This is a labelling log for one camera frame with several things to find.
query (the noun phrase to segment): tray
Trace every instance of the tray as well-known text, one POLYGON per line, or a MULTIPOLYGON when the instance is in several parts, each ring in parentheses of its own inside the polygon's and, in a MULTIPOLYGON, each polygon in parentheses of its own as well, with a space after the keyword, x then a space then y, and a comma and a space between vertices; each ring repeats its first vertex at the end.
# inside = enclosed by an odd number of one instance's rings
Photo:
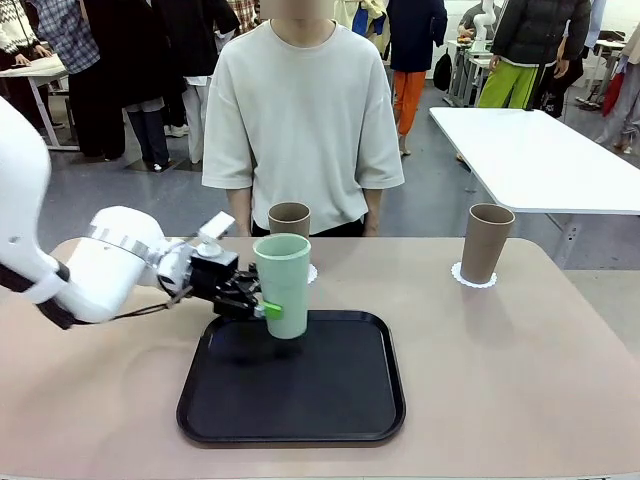
POLYGON ((378 317, 310 311, 307 333, 214 320, 196 350, 177 420, 200 443, 381 442, 405 403, 391 334, 378 317))

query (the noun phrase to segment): black bag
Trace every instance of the black bag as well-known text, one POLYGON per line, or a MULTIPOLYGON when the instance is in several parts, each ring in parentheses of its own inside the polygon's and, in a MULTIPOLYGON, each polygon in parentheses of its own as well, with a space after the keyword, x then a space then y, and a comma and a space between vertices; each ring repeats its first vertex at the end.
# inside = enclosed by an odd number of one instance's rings
POLYGON ((451 84, 451 71, 453 70, 453 63, 449 56, 449 51, 438 60, 436 67, 433 69, 433 84, 438 90, 446 92, 449 90, 451 84))

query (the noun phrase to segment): paper cup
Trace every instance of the paper cup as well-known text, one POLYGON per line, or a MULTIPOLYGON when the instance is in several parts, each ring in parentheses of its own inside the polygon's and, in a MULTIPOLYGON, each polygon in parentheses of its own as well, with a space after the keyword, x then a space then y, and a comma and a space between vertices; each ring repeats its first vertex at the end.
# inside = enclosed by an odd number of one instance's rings
POLYGON ((311 210, 304 203, 285 202, 269 210, 269 230, 274 233, 295 233, 309 238, 311 210))
POLYGON ((489 282, 515 219, 511 210, 489 203, 469 209, 462 278, 479 285, 489 282))
POLYGON ((267 315, 267 328, 275 338, 297 338, 307 330, 309 309, 309 258, 306 238, 282 233, 253 244, 256 266, 265 302, 282 307, 278 318, 267 315))

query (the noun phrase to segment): black coat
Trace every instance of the black coat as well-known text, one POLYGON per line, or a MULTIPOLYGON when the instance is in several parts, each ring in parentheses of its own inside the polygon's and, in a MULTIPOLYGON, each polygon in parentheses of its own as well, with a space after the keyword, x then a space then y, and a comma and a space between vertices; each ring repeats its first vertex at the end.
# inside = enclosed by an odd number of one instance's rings
POLYGON ((584 48, 590 17, 590 0, 508 0, 491 51, 513 63, 549 64, 571 20, 564 58, 575 60, 584 48))
POLYGON ((180 75, 211 75, 218 61, 214 22, 221 33, 240 26, 227 0, 152 0, 151 5, 169 36, 180 75))
POLYGON ((444 0, 391 0, 391 68, 400 72, 431 69, 433 44, 444 42, 447 11, 444 0))
POLYGON ((184 90, 169 42, 146 0, 84 0, 107 84, 126 107, 184 90))

